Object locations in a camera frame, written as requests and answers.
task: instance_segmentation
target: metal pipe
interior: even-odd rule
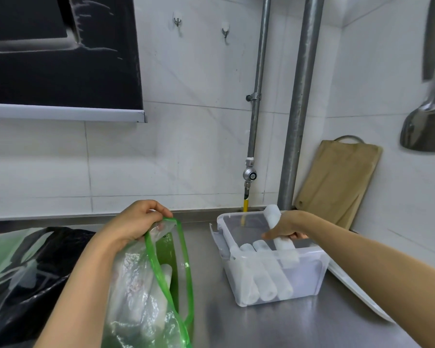
[[[291,210],[324,0],[306,0],[277,205]]]
[[[256,180],[257,174],[255,165],[255,145],[256,131],[258,129],[259,104],[261,101],[262,75],[264,73],[264,60],[266,57],[266,45],[268,41],[269,14],[271,9],[271,0],[264,0],[262,5],[261,29],[259,33],[258,60],[256,62],[255,91],[247,96],[247,101],[251,101],[251,124],[249,129],[248,154],[246,159],[246,168],[244,170],[245,193],[244,199],[249,196],[251,182]]]

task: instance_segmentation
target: green bag edge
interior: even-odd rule
[[[192,348],[191,342],[190,342],[190,336],[187,330],[187,327],[189,327],[193,323],[193,316],[194,316],[194,302],[193,302],[193,286],[191,281],[191,270],[190,270],[190,260],[188,257],[188,251],[186,247],[186,241],[184,238],[184,233],[182,231],[182,224],[180,221],[178,221],[175,218],[164,218],[163,221],[172,221],[175,222],[177,226],[177,233],[179,235],[180,239],[180,247],[182,249],[184,262],[185,262],[185,270],[186,270],[186,281],[187,281],[187,297],[188,297],[188,315],[185,319],[185,321],[182,321],[180,315],[178,314],[174,302],[173,297],[171,295],[171,292],[169,291],[168,285],[166,283],[166,279],[164,278],[164,274],[161,271],[161,266],[158,261],[158,258],[156,256],[155,246],[153,244],[153,241],[150,236],[150,231],[148,231],[145,234],[145,245],[146,245],[146,253],[148,256],[148,259],[150,260],[151,267],[153,269],[153,272],[155,274],[156,280],[158,281],[158,285],[163,291],[163,294],[165,295],[168,304],[171,306],[171,308],[174,311],[174,316],[176,316],[178,325],[179,325],[179,331],[180,335],[183,339],[183,347],[184,348]]]

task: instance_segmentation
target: person's right arm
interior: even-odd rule
[[[312,238],[422,347],[435,347],[435,269],[310,213],[286,211],[264,239]]]

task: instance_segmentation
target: white plastic bin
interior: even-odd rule
[[[266,241],[272,251],[258,252],[243,246],[261,240],[261,234],[268,230],[262,211],[258,211],[223,214],[217,218],[217,231],[211,232],[235,300],[241,307],[315,296],[324,280],[330,258],[319,246],[276,251],[273,241]],[[262,300],[274,284],[277,296]]]

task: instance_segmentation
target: countertop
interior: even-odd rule
[[[0,232],[50,225],[96,231],[110,217],[0,221]],[[216,220],[215,213],[184,213],[178,218],[183,221],[193,280],[194,348],[419,347],[398,325],[374,314],[329,271],[318,296],[239,307],[210,234],[208,220]]]

